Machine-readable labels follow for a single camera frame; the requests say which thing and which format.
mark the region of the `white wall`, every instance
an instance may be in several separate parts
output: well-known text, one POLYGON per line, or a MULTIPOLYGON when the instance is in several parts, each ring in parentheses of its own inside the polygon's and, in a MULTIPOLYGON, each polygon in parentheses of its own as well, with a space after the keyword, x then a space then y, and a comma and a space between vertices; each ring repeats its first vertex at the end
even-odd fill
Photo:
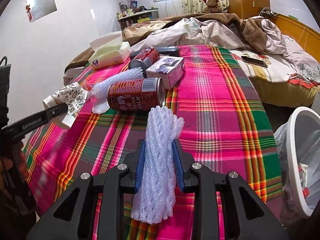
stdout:
POLYGON ((11 0, 0 16, 0 57, 12 64, 10 123, 44 109, 63 87, 64 69, 97 37, 120 29, 119 0, 55 0, 57 11, 29 23, 25 0, 11 0))
POLYGON ((309 25, 311 28, 320 32, 316 20, 303 0, 270 0, 270 7, 273 11, 283 15, 292 15, 298 18, 298 21, 309 25))
POLYGON ((160 18, 184 14, 181 0, 168 0, 167 2, 166 1, 154 2, 153 0, 137 0, 137 1, 138 1, 138 6, 144 6, 147 9, 150 9, 152 5, 155 8, 159 8, 160 18))

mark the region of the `teddy bear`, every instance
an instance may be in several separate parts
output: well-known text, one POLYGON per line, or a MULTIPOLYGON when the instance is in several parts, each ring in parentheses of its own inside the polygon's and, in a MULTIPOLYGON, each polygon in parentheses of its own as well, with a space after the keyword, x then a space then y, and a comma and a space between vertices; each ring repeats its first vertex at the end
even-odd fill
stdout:
POLYGON ((203 13, 222 13, 219 0, 203 0, 207 7, 203 13))

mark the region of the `smartphone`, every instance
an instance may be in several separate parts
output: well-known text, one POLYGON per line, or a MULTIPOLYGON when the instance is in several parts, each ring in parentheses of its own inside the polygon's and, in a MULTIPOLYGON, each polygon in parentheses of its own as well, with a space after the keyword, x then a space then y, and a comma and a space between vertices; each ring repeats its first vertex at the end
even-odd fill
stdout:
POLYGON ((252 58, 252 57, 245 57, 245 56, 241 56, 241 58, 244 62, 251 63, 251 64, 254 64, 254 65, 257 65, 260 67, 268 68, 267 64, 265 62, 263 62, 262 60, 252 58))

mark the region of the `metal bolt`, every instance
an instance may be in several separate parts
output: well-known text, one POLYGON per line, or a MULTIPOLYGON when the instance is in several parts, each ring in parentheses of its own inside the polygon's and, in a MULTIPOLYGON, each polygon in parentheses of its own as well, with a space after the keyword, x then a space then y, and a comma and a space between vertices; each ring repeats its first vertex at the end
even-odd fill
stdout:
POLYGON ((200 169, 200 168, 202 167, 202 165, 201 165, 200 163, 194 163, 194 164, 192 165, 192 167, 193 167, 194 169, 200 169))
POLYGON ((81 174, 80 178, 81 179, 88 179, 90 177, 90 173, 84 172, 81 174))
POLYGON ((236 171, 230 171, 229 176, 233 179, 237 178, 239 176, 238 172, 236 171))
POLYGON ((121 163, 121 164, 118 165, 118 169, 121 170, 121 171, 125 170, 127 167, 128 166, 125 163, 121 163))

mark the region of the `striped tablecloth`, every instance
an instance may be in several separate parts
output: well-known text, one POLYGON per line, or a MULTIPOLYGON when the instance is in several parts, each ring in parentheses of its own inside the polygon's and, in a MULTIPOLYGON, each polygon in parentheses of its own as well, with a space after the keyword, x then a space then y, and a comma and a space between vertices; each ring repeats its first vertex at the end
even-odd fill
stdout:
MULTIPOLYGON (((212 171, 236 170, 274 213, 282 205, 280 166, 272 130, 252 84, 226 49, 183 46, 186 73, 167 92, 165 105, 185 125, 182 148, 212 171)), ((86 68, 75 81, 95 84, 124 71, 121 65, 86 68)), ((82 172, 103 173, 121 163, 145 137, 148 113, 91 112, 87 102, 70 130, 49 123, 34 131, 24 149, 28 183, 41 216, 82 172)), ((221 202, 220 238, 222 230, 221 202)), ((132 198, 125 203, 127 239, 188 240, 193 220, 192 194, 176 189, 173 217, 156 225, 130 219, 132 198)))

